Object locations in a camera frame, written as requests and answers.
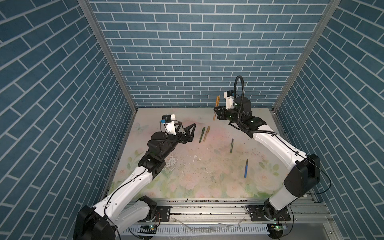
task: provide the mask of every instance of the brick wallpaper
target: brick wallpaper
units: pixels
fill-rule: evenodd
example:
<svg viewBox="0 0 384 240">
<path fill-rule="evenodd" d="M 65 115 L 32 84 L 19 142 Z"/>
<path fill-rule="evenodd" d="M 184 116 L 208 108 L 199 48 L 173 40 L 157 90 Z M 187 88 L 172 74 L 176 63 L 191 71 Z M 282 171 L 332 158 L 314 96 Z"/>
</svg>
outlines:
<svg viewBox="0 0 384 240">
<path fill-rule="evenodd" d="M 278 110 L 291 142 L 321 157 L 345 239 L 384 239 L 383 12 L 382 0 L 342 0 Z"/>
<path fill-rule="evenodd" d="M 272 107 L 327 3 L 91 0 L 139 107 L 214 106 L 239 74 Z"/>
<path fill-rule="evenodd" d="M 0 1 L 0 239 L 72 239 L 131 114 L 76 0 Z"/>
</svg>

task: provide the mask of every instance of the floral tablecloth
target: floral tablecloth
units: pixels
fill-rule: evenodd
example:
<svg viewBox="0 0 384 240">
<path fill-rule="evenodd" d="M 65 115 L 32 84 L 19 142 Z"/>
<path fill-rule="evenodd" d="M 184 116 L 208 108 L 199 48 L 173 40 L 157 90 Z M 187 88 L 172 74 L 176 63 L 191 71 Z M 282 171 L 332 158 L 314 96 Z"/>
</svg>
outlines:
<svg viewBox="0 0 384 240">
<path fill-rule="evenodd" d="M 272 129 L 276 126 L 267 108 L 255 108 Z M 211 108 L 140 108 L 129 134 L 110 192 L 134 170 L 148 150 L 147 141 L 159 131 L 162 115 L 175 114 L 186 127 L 196 123 L 193 142 L 178 144 L 166 158 L 161 173 L 136 198 L 257 198 L 266 199 L 281 186 L 288 170 L 266 147 L 245 133 L 213 121 Z M 202 128 L 210 126 L 206 141 L 199 143 Z M 231 140 L 233 151 L 230 153 Z M 248 173 L 244 178 L 248 159 Z"/>
</svg>

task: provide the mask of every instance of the marker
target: marker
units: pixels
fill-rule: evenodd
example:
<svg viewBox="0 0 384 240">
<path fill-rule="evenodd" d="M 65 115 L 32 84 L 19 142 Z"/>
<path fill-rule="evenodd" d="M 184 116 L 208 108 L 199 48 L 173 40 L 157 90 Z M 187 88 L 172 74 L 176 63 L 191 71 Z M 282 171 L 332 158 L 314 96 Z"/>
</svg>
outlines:
<svg viewBox="0 0 384 240">
<path fill-rule="evenodd" d="M 247 178 L 247 169 L 248 169 L 248 159 L 247 159 L 247 162 L 246 162 L 246 164 L 245 164 L 244 178 Z"/>
<path fill-rule="evenodd" d="M 205 127 L 203 127 L 203 131 L 201 131 L 201 136 L 200 136 L 200 141 L 199 142 L 201 142 L 201 139 L 203 138 L 204 131 L 205 131 Z"/>
<path fill-rule="evenodd" d="M 233 138 L 232 138 L 232 142 L 231 142 L 231 153 L 232 153 L 232 148 L 233 148 Z"/>
<path fill-rule="evenodd" d="M 215 107 L 218 107 L 219 102 L 220 102 L 220 96 L 217 96 L 217 97 L 216 97 L 216 104 L 215 104 Z"/>
<path fill-rule="evenodd" d="M 205 142 L 205 139 L 207 138 L 207 135 L 208 135 L 208 133 L 209 133 L 209 129 L 210 129 L 210 128 L 211 128 L 211 127 L 208 126 L 207 131 L 205 132 L 205 136 L 204 136 L 204 140 L 203 140 L 203 142 Z"/>
</svg>

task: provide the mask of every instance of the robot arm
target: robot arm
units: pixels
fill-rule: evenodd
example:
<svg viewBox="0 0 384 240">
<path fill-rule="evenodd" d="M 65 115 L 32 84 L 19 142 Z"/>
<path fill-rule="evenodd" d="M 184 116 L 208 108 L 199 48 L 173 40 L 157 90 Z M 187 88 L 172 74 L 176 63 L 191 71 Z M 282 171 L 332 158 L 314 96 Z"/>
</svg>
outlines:
<svg viewBox="0 0 384 240">
<path fill-rule="evenodd" d="M 132 198 L 150 183 L 166 165 L 165 158 L 177 144 L 192 142 L 196 124 L 182 128 L 174 123 L 175 115 L 164 115 L 161 124 L 165 132 L 155 132 L 148 141 L 148 151 L 139 161 L 133 173 L 111 194 L 92 208 L 84 206 L 78 213 L 73 233 L 74 240 L 113 240 L 119 235 L 117 229 L 125 230 L 140 220 L 153 221 L 156 202 L 147 196 L 130 208 L 124 209 Z"/>
<path fill-rule="evenodd" d="M 320 181 L 320 159 L 315 154 L 308 156 L 279 137 L 261 118 L 254 117 L 251 102 L 244 97 L 244 88 L 242 96 L 236 96 L 238 79 L 244 86 L 243 78 L 236 77 L 234 90 L 224 93 L 226 106 L 215 107 L 214 111 L 219 120 L 229 120 L 229 125 L 267 147 L 290 171 L 283 187 L 264 203 L 265 216 L 269 219 L 278 218 L 282 211 L 286 211 L 288 204 Z"/>
</svg>

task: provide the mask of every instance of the metal bracket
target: metal bracket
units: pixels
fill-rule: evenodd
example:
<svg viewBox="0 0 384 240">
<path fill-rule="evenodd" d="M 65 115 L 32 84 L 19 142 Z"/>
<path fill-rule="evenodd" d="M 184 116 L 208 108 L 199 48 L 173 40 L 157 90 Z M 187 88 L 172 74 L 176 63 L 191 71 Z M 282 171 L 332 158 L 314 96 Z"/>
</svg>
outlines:
<svg viewBox="0 0 384 240">
<path fill-rule="evenodd" d="M 108 61 L 109 66 L 112 69 L 113 74 L 116 77 L 116 81 L 118 82 L 121 88 L 121 91 L 123 92 L 125 98 L 127 99 L 128 104 L 132 108 L 132 111 L 136 113 L 137 108 L 136 108 L 135 102 L 133 101 L 132 96 L 127 89 L 127 84 L 124 81 L 124 78 L 119 70 L 116 60 L 111 52 L 111 49 L 108 46 L 107 40 L 104 37 L 103 31 L 101 30 L 101 27 L 96 19 L 95 13 L 92 10 L 89 0 L 78 0 L 78 2 L 81 7 L 81 10 L 84 12 L 85 18 L 87 19 L 96 37 L 96 40 L 98 41 L 101 47 L 101 50 L 104 53 L 105 58 Z"/>
<path fill-rule="evenodd" d="M 252 222 L 268 221 L 264 215 L 263 210 L 264 205 L 248 205 L 246 206 L 249 216 L 251 217 Z M 283 208 L 280 216 L 281 221 L 290 221 L 291 216 L 289 215 L 287 207 Z"/>
<path fill-rule="evenodd" d="M 236 128 L 237 130 L 240 130 L 240 128 L 236 127 L 236 126 L 235 126 L 235 125 L 233 125 L 232 123 L 233 123 L 233 122 L 229 122 L 229 123 L 228 123 L 228 125 L 230 125 L 230 126 L 232 126 L 232 127 Z"/>
<path fill-rule="evenodd" d="M 169 222 L 170 206 L 157 206 L 156 212 L 160 213 L 160 222 Z"/>
<path fill-rule="evenodd" d="M 307 61 L 309 55 L 312 52 L 312 49 L 315 47 L 317 41 L 319 40 L 321 34 L 323 33 L 325 27 L 327 26 L 329 20 L 331 19 L 333 13 L 338 7 L 340 0 L 330 0 L 326 8 L 324 9 L 323 15 L 321 16 L 319 22 L 316 24 L 311 37 L 308 40 L 307 45 L 304 47 L 303 52 L 299 56 L 296 65 L 293 67 L 290 76 L 288 77 L 285 86 L 282 88 L 279 96 L 276 99 L 276 102 L 273 104 L 272 110 L 277 111 L 280 105 L 282 104 L 285 96 L 288 94 L 289 89 L 292 87 L 295 82 L 299 72 L 303 68 L 305 62 Z"/>
</svg>

